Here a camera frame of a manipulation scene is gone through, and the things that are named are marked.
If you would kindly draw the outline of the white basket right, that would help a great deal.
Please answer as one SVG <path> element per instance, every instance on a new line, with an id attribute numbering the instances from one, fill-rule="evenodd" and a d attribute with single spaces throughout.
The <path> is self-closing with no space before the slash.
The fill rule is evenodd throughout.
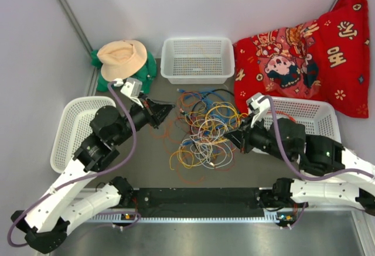
<path id="1" fill-rule="evenodd" d="M 305 135 L 320 135 L 336 142 L 341 142 L 338 119 L 333 107 L 322 101 L 296 98 L 273 97 L 275 113 L 283 146 L 288 147 L 293 141 L 301 141 Z M 271 109 L 262 119 L 264 128 L 275 137 Z"/>

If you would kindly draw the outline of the white basket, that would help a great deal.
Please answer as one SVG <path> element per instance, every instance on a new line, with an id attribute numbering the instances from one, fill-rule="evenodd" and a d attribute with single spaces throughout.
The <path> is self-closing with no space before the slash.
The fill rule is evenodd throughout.
<path id="1" fill-rule="evenodd" d="M 227 37 L 175 37 L 163 43 L 161 76 L 171 84 L 223 84 L 234 67 Z"/>
<path id="2" fill-rule="evenodd" d="M 296 98 L 273 97 L 275 113 L 283 146 L 288 147 L 293 141 L 301 141 L 305 135 L 320 135 L 336 142 L 341 142 L 338 119 L 333 107 L 322 101 Z M 275 137 L 271 109 L 262 119 L 264 128 Z"/>
<path id="3" fill-rule="evenodd" d="M 50 156 L 50 165 L 56 173 L 64 171 L 74 152 L 92 133 L 90 122 L 96 112 L 107 105 L 116 106 L 110 97 L 89 96 L 73 99 L 65 106 Z"/>

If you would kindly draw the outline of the white basket left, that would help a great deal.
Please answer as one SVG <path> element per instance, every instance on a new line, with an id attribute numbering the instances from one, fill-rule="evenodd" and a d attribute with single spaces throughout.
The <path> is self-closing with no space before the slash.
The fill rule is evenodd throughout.
<path id="1" fill-rule="evenodd" d="M 56 173 L 64 171 L 74 152 L 92 133 L 90 122 L 96 112 L 107 105 L 116 106 L 110 97 L 89 96 L 73 99 L 65 106 L 50 156 L 50 165 Z"/>

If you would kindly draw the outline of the white basket back centre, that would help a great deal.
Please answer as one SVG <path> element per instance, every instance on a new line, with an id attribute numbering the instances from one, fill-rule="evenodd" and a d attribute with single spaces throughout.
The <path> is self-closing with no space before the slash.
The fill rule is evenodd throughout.
<path id="1" fill-rule="evenodd" d="M 163 43 L 161 76 L 171 84 L 223 84 L 234 67 L 227 37 L 175 37 Z"/>

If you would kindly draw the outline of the black base bar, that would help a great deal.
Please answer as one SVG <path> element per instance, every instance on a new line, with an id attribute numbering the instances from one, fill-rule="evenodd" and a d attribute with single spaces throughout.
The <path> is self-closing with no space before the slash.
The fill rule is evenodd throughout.
<path id="1" fill-rule="evenodd" d="M 135 209 L 143 218 L 261 217 L 256 188 L 140 188 L 118 208 Z"/>

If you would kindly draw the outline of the peach bucket hat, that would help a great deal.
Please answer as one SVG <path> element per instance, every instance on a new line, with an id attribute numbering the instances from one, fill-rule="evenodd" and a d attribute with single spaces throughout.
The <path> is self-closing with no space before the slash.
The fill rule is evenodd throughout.
<path id="1" fill-rule="evenodd" d="M 146 47 L 137 40 L 119 40 L 104 45 L 97 53 L 102 63 L 101 75 L 106 81 L 125 79 L 138 72 L 146 63 Z"/>

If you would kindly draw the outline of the red printed pillow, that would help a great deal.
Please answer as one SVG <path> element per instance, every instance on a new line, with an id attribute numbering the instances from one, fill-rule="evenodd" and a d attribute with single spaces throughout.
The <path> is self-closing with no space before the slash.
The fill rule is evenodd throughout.
<path id="1" fill-rule="evenodd" d="M 367 0 L 339 0 L 319 18 L 234 44 L 234 99 L 241 112 L 261 93 L 324 101 L 353 118 L 369 116 Z"/>

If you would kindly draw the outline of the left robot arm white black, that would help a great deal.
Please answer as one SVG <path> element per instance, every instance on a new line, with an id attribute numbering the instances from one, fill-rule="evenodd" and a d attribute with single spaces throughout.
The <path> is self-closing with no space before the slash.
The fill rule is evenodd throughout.
<path id="1" fill-rule="evenodd" d="M 112 171 L 109 165 L 120 154 L 117 146 L 128 139 L 135 141 L 137 131 L 146 125 L 158 128 L 173 108 L 174 104 L 157 102 L 145 95 L 124 115 L 113 105 L 99 108 L 90 122 L 91 134 L 50 189 L 29 209 L 15 211 L 11 216 L 12 227 L 24 232 L 26 245 L 48 254 L 95 215 L 117 205 L 129 206 L 133 188 L 120 176 L 91 196 L 79 202 L 73 200 L 96 177 Z"/>

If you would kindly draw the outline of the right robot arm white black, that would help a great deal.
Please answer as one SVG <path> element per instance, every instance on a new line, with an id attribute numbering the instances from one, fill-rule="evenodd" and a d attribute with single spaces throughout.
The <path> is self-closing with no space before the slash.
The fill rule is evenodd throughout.
<path id="1" fill-rule="evenodd" d="M 374 165 L 341 143 L 322 135 L 308 135 L 302 124 L 278 119 L 269 128 L 244 120 L 224 137 L 242 153 L 259 149 L 283 160 L 296 178 L 279 178 L 260 194 L 264 207 L 332 204 L 374 215 Z"/>

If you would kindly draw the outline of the green cloth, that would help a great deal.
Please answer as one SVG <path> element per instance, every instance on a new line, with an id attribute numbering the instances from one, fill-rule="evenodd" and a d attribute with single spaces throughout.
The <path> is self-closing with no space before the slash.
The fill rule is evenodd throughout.
<path id="1" fill-rule="evenodd" d="M 103 65 L 102 62 L 97 57 L 98 50 L 92 50 L 90 53 L 91 64 L 97 68 L 101 69 Z M 147 52 L 147 61 L 146 63 L 138 70 L 135 74 L 132 75 L 133 78 L 142 82 L 141 92 L 144 94 L 149 94 L 151 89 L 151 84 L 155 77 L 157 76 L 157 65 L 156 60 L 150 52 Z M 106 92 L 108 91 L 107 87 L 108 82 L 104 80 L 101 73 L 97 80 L 97 91 Z"/>

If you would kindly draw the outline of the white cloth right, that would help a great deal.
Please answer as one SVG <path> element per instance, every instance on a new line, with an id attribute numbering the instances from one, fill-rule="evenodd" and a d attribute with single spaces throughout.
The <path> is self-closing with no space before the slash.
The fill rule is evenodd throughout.
<path id="1" fill-rule="evenodd" d="M 349 158 L 354 158 L 356 159 L 357 158 L 357 155 L 355 154 L 355 152 L 349 148 L 345 148 L 343 150 L 343 157 L 345 157 L 346 159 L 349 159 Z"/>

